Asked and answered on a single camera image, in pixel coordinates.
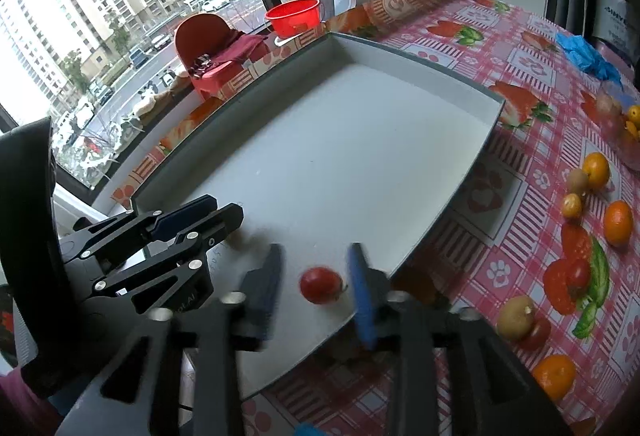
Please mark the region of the white shallow tray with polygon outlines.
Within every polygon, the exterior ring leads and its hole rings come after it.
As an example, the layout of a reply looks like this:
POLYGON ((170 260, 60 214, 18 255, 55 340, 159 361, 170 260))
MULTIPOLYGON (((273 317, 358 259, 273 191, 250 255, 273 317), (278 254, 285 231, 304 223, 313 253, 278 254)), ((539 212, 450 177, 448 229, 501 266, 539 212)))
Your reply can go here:
POLYGON ((134 193, 136 210, 171 211, 209 195, 243 209, 241 228, 207 254, 217 294, 239 286, 269 245, 284 252, 270 338, 239 357, 250 397, 352 318, 344 295, 316 306, 306 269, 347 271, 361 243, 386 273, 425 238, 480 156, 504 100, 451 69, 347 34, 311 42, 232 97, 134 193))

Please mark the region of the large mandarin orange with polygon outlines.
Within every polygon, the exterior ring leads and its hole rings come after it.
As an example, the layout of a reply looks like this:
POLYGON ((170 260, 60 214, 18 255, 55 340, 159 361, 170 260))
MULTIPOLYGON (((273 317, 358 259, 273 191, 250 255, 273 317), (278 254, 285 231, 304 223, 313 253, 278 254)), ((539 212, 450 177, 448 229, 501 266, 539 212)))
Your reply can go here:
POLYGON ((605 210, 603 234, 609 245, 623 248, 628 245, 634 232, 634 217, 631 207, 623 200, 612 202, 605 210))

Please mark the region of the blue gloves pile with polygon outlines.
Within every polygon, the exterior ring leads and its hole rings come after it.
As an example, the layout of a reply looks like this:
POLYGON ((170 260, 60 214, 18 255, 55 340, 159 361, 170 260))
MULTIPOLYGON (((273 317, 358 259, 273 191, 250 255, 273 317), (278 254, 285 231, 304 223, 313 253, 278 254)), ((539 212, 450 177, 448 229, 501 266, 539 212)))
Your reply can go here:
POLYGON ((584 74, 601 82, 622 85, 620 71, 608 62, 583 36, 555 34, 555 41, 568 60, 584 74))

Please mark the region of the red plastic chair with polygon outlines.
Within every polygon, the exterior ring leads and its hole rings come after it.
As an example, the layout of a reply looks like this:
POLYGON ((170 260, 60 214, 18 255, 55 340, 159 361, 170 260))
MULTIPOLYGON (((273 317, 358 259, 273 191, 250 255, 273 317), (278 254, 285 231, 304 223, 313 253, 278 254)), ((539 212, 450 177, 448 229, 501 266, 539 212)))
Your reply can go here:
POLYGON ((176 29, 175 49, 194 89, 208 100, 269 53, 266 38, 231 28, 215 14, 195 14, 176 29))

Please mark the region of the big orange mandarin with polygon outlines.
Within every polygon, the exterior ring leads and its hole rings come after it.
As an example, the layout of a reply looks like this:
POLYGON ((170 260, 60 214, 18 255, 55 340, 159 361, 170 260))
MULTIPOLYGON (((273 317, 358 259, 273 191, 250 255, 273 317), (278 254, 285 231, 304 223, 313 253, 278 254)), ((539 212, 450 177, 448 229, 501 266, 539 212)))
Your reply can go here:
POLYGON ((576 366, 566 355, 549 355, 536 364, 532 375, 544 393, 555 404, 559 404, 574 385, 576 366))

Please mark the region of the orange fruit near bowl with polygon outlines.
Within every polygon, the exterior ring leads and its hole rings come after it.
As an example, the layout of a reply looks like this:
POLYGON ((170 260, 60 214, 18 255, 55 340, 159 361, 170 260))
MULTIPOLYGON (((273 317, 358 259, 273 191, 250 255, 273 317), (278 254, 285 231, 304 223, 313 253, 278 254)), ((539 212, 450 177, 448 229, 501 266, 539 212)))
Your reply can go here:
POLYGON ((601 152, 590 152, 585 156, 582 170, 587 175, 588 187, 594 193, 598 193, 606 185, 611 176, 608 159, 601 152))

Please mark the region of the brown kiwi fruit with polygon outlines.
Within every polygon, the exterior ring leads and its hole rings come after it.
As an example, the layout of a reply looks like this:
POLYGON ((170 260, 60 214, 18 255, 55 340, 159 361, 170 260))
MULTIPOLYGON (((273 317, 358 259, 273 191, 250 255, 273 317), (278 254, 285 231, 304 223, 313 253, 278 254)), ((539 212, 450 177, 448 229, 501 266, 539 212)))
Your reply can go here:
POLYGON ((574 193, 578 197, 583 197, 589 190, 589 177, 579 167, 570 170, 566 177, 566 190, 568 193, 574 193))

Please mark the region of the red plastic basin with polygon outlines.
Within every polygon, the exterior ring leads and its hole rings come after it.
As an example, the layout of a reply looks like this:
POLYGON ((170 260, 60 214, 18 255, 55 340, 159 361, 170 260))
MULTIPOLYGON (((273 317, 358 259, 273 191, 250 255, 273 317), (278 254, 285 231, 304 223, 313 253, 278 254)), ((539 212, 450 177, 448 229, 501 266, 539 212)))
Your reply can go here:
POLYGON ((320 24, 318 0, 292 0, 277 5, 266 13, 279 39, 289 39, 320 24))

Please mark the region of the small yellow kumquat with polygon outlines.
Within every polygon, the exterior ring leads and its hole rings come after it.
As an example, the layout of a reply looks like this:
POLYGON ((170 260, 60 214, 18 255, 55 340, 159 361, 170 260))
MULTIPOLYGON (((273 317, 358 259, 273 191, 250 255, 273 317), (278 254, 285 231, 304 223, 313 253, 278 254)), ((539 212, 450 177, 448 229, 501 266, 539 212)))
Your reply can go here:
POLYGON ((561 202, 561 214, 568 221, 578 221, 582 217, 582 197, 578 193, 568 193, 561 202))

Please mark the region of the pink strawberry tablecloth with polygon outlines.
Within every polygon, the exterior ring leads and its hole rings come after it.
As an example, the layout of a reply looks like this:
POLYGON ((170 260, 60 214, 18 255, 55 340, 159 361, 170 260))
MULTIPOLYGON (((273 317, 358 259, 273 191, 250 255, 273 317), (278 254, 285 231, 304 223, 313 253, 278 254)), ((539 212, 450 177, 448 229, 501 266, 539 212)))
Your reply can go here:
POLYGON ((504 98, 483 155, 418 266, 454 305, 488 317, 509 297, 531 297, 552 331, 543 348, 522 352, 524 364, 570 357, 577 376, 562 413, 611 427, 639 387, 639 244, 610 247, 602 221, 614 201, 638 207, 639 176, 601 136, 597 81, 555 46, 555 24, 498 0, 373 0, 326 26, 431 60, 504 98), (582 217, 568 221, 567 174, 594 151, 608 159, 608 185, 589 189, 582 217), (547 267, 567 255, 597 255, 608 270, 608 296, 588 319, 566 315, 559 290, 544 281, 547 267))

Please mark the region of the brown round fruit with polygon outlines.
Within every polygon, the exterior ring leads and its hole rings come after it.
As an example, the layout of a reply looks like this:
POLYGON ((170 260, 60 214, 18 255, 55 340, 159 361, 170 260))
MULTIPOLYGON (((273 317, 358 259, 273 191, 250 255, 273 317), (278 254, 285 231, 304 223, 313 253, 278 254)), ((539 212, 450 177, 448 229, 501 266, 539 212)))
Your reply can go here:
POLYGON ((535 305, 528 295, 511 297, 500 308, 497 332, 511 342, 520 341, 533 329, 535 305))

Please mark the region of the clear plastic fruit bowl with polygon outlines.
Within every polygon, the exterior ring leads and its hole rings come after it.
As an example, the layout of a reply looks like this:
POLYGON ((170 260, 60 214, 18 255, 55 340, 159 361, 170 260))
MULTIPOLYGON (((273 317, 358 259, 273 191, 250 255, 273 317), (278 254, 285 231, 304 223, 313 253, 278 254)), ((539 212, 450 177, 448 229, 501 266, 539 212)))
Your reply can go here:
POLYGON ((639 92, 632 85, 600 84, 596 115, 601 136, 629 170, 639 172, 639 120, 628 115, 634 106, 639 106, 639 92))

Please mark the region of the red cherry tomato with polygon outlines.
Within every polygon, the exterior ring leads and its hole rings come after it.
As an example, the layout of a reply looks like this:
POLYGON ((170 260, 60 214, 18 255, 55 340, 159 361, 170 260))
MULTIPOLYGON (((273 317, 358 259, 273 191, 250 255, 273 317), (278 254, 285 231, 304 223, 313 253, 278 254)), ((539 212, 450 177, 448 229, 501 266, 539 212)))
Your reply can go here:
POLYGON ((546 344, 551 332, 551 323, 547 318, 537 317, 532 329, 518 342, 518 346, 526 350, 537 350, 546 344))
POLYGON ((568 293, 574 300, 584 297, 591 279, 591 267, 587 260, 576 259, 568 265, 565 282, 568 293))
POLYGON ((303 272, 299 291, 311 304, 326 305, 337 301, 345 291, 342 277, 329 267, 316 266, 303 272))

